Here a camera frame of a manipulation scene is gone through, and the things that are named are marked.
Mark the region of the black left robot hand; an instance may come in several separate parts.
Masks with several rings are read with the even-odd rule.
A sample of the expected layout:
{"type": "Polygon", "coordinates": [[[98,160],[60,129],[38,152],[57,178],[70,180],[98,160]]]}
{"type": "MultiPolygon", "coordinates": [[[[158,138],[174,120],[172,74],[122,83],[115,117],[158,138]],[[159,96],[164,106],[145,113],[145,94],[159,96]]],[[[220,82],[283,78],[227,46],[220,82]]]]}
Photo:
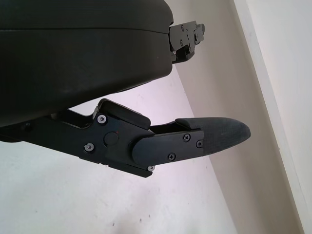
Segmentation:
{"type": "Polygon", "coordinates": [[[204,39],[163,0],[3,0],[0,139],[149,177],[155,166],[221,152],[249,127],[226,117],[153,126],[106,99],[169,75],[204,39]]]}

